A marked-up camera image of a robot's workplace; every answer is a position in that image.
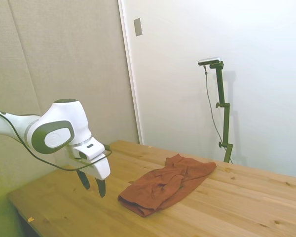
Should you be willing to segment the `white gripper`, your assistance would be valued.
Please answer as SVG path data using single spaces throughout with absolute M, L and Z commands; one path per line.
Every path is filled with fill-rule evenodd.
M 89 190 L 90 183 L 85 173 L 95 177 L 98 192 L 101 198 L 106 195 L 105 179 L 111 169 L 104 149 L 96 150 L 87 147 L 67 147 L 69 165 L 78 169 L 77 175 L 84 188 Z

